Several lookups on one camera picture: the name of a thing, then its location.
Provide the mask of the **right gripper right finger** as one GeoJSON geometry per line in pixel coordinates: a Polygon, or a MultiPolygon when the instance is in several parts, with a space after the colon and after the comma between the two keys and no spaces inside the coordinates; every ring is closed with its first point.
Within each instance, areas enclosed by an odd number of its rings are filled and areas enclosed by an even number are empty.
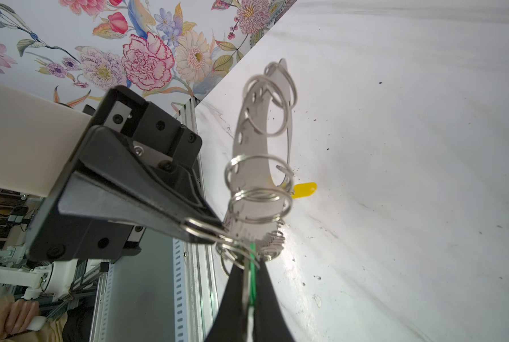
{"type": "Polygon", "coordinates": [[[281,313],[267,265],[262,260],[255,269],[254,291],[254,341],[294,342],[281,313]]]}

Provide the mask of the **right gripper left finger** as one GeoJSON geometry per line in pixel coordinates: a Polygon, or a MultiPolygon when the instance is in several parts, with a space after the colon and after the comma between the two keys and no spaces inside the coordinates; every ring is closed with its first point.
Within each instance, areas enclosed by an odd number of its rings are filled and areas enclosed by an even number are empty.
{"type": "Polygon", "coordinates": [[[250,304],[250,263],[242,269],[234,265],[217,317],[205,342],[247,341],[247,313],[250,304]]]}

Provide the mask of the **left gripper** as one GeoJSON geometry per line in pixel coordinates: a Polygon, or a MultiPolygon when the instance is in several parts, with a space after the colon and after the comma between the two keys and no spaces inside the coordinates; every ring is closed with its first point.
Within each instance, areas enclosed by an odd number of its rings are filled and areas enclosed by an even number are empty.
{"type": "Polygon", "coordinates": [[[224,242],[194,164],[202,139],[124,85],[111,88],[31,223],[37,262],[136,255],[136,228],[224,242]]]}

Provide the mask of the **green key tag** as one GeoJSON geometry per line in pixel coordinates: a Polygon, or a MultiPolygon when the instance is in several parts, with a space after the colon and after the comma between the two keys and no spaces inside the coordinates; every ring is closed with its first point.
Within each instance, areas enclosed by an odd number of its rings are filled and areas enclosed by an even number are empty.
{"type": "Polygon", "coordinates": [[[257,298],[257,285],[256,285],[256,273],[257,265],[256,262],[256,245],[251,243],[250,245],[250,302],[249,305],[254,307],[257,298]]]}

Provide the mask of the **metal keyring disc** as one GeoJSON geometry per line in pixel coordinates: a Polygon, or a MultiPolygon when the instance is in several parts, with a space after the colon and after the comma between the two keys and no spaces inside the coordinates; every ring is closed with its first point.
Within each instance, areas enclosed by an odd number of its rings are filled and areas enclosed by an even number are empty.
{"type": "Polygon", "coordinates": [[[191,235],[214,242],[223,259],[248,272],[284,249],[279,226],[292,210],[294,172],[289,156],[269,152],[269,141],[284,136],[291,150],[297,101],[297,87],[284,58],[246,82],[232,159],[224,169],[230,199],[223,226],[193,218],[181,224],[191,235]]]}

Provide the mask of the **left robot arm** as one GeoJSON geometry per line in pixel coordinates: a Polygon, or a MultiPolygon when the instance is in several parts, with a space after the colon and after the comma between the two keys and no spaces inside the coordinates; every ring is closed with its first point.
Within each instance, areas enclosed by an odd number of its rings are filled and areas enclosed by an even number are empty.
{"type": "Polygon", "coordinates": [[[35,269],[0,264],[25,298],[70,293],[76,263],[140,253],[147,229],[192,244],[222,224],[196,174],[202,139],[129,88],[83,112],[0,84],[0,188],[43,198],[23,253],[35,269]]]}

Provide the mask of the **person's hand behind rig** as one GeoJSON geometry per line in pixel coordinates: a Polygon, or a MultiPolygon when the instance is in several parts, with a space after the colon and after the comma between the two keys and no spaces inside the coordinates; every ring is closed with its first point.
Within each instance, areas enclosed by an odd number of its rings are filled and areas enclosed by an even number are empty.
{"type": "Polygon", "coordinates": [[[7,304],[0,314],[0,335],[2,339],[27,331],[33,319],[39,315],[39,303],[18,300],[7,304]]]}

